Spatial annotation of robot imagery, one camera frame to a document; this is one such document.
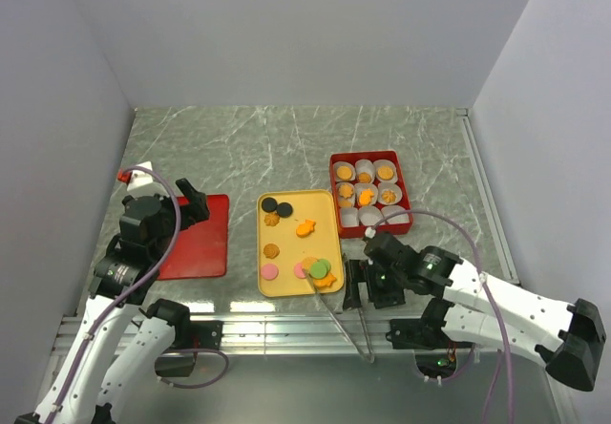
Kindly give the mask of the beige dotted round cookie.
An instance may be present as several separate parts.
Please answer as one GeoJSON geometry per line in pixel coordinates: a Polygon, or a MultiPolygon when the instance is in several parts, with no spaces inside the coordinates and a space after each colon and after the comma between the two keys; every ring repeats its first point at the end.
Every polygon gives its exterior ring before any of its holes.
{"type": "Polygon", "coordinates": [[[311,266],[314,265],[318,261],[315,257],[306,257],[302,260],[302,270],[309,271],[311,266]]]}

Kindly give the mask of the red box lid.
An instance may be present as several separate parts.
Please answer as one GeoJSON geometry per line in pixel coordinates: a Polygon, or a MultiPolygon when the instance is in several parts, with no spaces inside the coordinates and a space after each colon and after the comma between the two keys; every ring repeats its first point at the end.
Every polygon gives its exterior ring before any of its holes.
{"type": "Polygon", "coordinates": [[[161,266],[158,279],[220,278],[226,274],[228,252],[229,198],[208,195],[210,218],[179,233],[177,243],[161,266]]]}

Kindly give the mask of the small orange fish cookie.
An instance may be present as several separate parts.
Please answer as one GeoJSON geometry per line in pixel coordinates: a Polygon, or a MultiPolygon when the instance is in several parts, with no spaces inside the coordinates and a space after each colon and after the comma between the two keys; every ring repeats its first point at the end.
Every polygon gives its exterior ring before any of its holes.
{"type": "Polygon", "coordinates": [[[296,230],[295,234],[298,238],[306,238],[310,234],[315,231],[316,222],[312,220],[304,220],[300,223],[296,230]]]}

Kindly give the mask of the large orange fish cookie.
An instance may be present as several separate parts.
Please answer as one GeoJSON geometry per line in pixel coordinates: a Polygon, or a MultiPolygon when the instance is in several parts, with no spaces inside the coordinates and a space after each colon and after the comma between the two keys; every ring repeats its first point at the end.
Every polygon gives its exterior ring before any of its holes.
{"type": "Polygon", "coordinates": [[[375,192],[370,188],[365,188],[359,193],[358,203],[360,206],[369,206],[374,203],[375,192]]]}

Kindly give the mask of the maple leaf cookie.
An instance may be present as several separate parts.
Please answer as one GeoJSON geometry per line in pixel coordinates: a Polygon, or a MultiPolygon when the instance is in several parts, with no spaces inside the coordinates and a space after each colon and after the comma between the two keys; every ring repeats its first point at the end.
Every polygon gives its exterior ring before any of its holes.
{"type": "Polygon", "coordinates": [[[337,193],[340,198],[349,200],[354,195],[354,186],[351,183],[340,183],[337,186],[337,193]]]}

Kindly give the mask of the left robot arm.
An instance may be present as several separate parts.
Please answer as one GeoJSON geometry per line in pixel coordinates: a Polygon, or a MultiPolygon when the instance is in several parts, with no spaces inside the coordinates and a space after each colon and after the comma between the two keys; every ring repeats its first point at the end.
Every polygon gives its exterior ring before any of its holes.
{"type": "Polygon", "coordinates": [[[167,350],[192,347],[187,306],[142,303],[180,231],[210,217],[206,197],[187,179],[172,193],[130,190],[119,231],[95,267],[77,335],[53,385],[18,423],[116,423],[130,393],[167,350]]]}

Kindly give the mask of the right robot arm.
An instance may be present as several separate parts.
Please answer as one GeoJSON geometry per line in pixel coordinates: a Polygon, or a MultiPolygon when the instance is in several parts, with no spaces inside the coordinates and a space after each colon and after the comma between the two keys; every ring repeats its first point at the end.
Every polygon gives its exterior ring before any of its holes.
{"type": "Polygon", "coordinates": [[[344,309],[361,307],[360,285],[377,309],[405,304],[408,292],[430,296],[419,318],[390,321],[386,338],[396,350],[507,350],[573,390],[595,388],[607,336],[598,307],[587,300],[545,298],[436,246],[378,247],[345,267],[344,309]]]}

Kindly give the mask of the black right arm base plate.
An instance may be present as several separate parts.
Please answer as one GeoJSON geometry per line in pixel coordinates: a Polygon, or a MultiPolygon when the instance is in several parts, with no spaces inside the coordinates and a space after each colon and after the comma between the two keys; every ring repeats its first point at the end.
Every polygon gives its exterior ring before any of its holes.
{"type": "Polygon", "coordinates": [[[390,319],[386,340],[394,350],[442,350],[456,347],[467,349],[470,342],[457,342],[449,338],[439,326],[427,325],[421,319],[390,319]]]}

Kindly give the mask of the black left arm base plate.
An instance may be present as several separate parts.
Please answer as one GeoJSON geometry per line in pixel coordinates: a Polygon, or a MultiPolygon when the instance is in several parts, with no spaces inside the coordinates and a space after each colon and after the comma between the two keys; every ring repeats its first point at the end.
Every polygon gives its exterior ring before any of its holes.
{"type": "Polygon", "coordinates": [[[202,348],[219,350],[221,346],[223,322],[191,321],[183,324],[176,330],[175,341],[171,350],[186,350],[191,348],[202,348]]]}

